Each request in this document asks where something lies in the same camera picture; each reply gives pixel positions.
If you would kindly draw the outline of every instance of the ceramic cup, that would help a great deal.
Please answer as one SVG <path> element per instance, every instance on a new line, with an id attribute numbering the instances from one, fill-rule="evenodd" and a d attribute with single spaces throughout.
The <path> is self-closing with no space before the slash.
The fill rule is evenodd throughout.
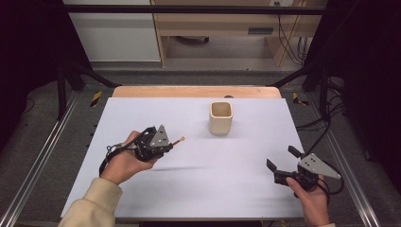
<path id="1" fill-rule="evenodd" d="M 233 107 L 230 102 L 217 101 L 210 104 L 209 130 L 212 134 L 228 134 L 232 122 Z"/>

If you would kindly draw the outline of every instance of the wall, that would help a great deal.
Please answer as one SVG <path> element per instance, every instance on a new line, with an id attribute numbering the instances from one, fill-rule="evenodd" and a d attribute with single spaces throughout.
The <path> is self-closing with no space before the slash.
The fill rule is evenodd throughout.
<path id="1" fill-rule="evenodd" d="M 63 0 L 64 4 L 149 5 L 149 0 Z M 90 61 L 160 61 L 150 13 L 70 13 Z"/>

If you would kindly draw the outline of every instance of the beige sleeve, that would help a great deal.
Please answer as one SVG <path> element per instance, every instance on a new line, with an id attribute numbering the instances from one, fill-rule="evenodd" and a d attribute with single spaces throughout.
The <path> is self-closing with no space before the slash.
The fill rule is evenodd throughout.
<path id="1" fill-rule="evenodd" d="M 115 183 L 95 178 L 85 196 L 71 204 L 59 226 L 114 226 L 114 211 L 121 195 Z"/>
<path id="2" fill-rule="evenodd" d="M 332 224 L 326 224 L 326 225 L 321 225 L 319 227 L 336 227 L 336 224 L 332 223 Z"/>

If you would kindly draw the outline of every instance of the person's right hand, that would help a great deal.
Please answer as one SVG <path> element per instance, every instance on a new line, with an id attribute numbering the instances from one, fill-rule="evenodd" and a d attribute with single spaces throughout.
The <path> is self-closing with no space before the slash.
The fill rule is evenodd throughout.
<path id="1" fill-rule="evenodd" d="M 132 131 L 124 143 L 128 144 L 139 134 L 139 131 Z M 100 178 L 119 185 L 136 173 L 153 168 L 157 160 L 156 158 L 146 163 L 142 162 L 135 157 L 131 150 L 126 149 L 112 158 Z"/>
<path id="2" fill-rule="evenodd" d="M 292 178 L 287 178 L 287 183 L 301 201 L 307 226 L 314 227 L 330 223 L 327 211 L 327 197 L 319 187 L 306 192 Z"/>

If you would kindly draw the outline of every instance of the white paper sheet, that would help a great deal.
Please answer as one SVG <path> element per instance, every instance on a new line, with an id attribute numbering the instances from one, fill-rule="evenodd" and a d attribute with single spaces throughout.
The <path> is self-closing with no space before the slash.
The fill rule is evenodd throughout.
<path id="1" fill-rule="evenodd" d="M 233 104 L 231 131 L 215 136 L 208 130 L 209 105 Z M 165 125 L 170 142 L 185 141 L 153 169 L 121 184 L 124 194 L 118 218 L 153 220 L 268 219 L 303 216 L 289 187 L 274 183 L 266 159 L 278 169 L 294 171 L 302 151 L 284 99 L 265 98 L 109 98 L 63 216 L 83 197 L 106 154 L 132 130 Z"/>

